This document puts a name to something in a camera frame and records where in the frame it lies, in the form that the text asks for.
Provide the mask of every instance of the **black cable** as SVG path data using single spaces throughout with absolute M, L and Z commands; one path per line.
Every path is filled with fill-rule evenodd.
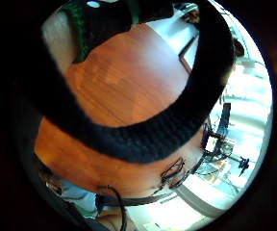
M 120 207 L 120 210 L 121 210 L 121 217 L 122 217 L 122 224 L 121 224 L 121 227 L 120 227 L 120 231 L 126 231 L 127 229 L 127 218 L 126 218 L 126 209 L 125 209 L 125 206 L 123 205 L 123 202 L 122 202 L 122 199 L 121 199 L 121 196 L 119 194 L 119 192 L 112 186 L 108 185 L 108 186 L 98 186 L 99 189 L 108 189 L 108 190 L 111 190 L 115 193 L 117 199 L 118 199 L 118 202 L 119 202 L 119 207 Z
M 216 173 L 217 171 L 219 171 L 219 169 L 214 170 L 214 171 L 211 171 L 211 172 L 208 172 L 208 173 L 199 173 L 199 172 L 196 172 L 196 174 L 197 174 L 197 175 L 211 175 L 211 174 Z

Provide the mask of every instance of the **person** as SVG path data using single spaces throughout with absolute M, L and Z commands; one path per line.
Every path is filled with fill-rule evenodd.
M 80 216 L 84 219 L 94 219 L 103 224 L 110 231 L 117 231 L 122 225 L 122 215 L 117 212 L 119 208 L 107 208 L 100 202 L 100 196 L 94 192 L 89 192 L 71 182 L 62 179 L 50 168 L 46 167 L 38 158 L 34 156 L 34 166 L 39 178 L 45 186 L 62 200 L 73 204 Z M 127 229 L 135 231 L 135 223 L 127 216 Z

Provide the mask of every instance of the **wooden table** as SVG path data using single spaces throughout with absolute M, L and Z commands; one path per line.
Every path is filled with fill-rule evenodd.
M 136 25 L 94 49 L 86 61 L 65 74 L 85 112 L 97 123 L 122 126 L 165 109 L 183 90 L 188 74 L 178 56 L 147 25 Z M 55 173 L 95 193 L 111 185 L 123 197 L 146 197 L 160 184 L 161 173 L 178 157 L 192 167 L 200 155 L 201 134 L 162 161 L 130 164 L 98 153 L 43 119 L 35 152 Z

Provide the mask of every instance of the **black knitted strap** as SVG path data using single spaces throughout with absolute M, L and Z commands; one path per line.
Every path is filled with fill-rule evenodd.
M 65 79 L 53 68 L 50 78 L 35 71 L 30 79 L 23 79 L 26 93 L 51 122 L 98 152 L 131 163 L 166 158 L 189 141 L 203 124 L 222 93 L 234 62 L 232 37 L 223 17 L 207 0 L 191 2 L 196 2 L 200 11 L 193 69 L 179 98 L 158 115 L 125 127 L 95 124 L 79 107 Z M 47 68 L 52 63 L 43 59 Z

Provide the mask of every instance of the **green knitted fabric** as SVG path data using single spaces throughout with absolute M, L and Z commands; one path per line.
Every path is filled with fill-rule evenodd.
M 73 61 L 74 64 L 83 62 L 89 52 L 89 48 L 86 41 L 87 31 L 84 20 L 84 12 L 81 6 L 68 2 L 64 4 L 61 8 L 61 11 L 67 12 L 72 20 L 74 30 L 76 32 L 77 43 L 79 46 L 79 54 L 76 59 Z

